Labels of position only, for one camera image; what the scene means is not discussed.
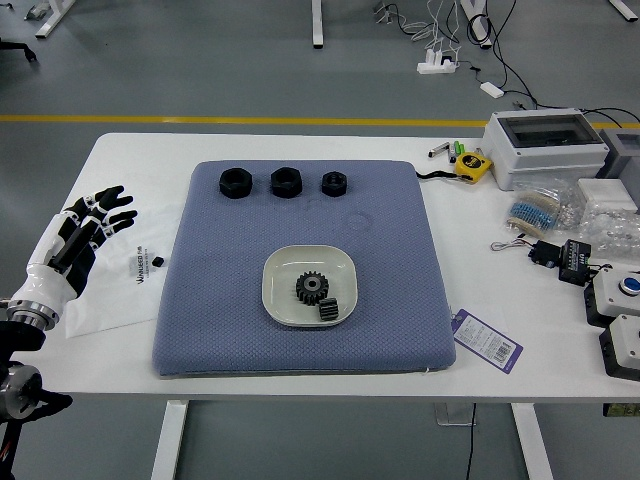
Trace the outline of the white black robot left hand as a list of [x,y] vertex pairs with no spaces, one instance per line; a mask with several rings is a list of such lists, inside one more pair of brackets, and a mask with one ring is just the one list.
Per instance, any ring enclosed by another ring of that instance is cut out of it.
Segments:
[[96,252],[118,232],[134,225],[138,212],[122,185],[83,196],[53,216],[26,267],[26,280],[9,307],[43,307],[52,322],[86,288]]

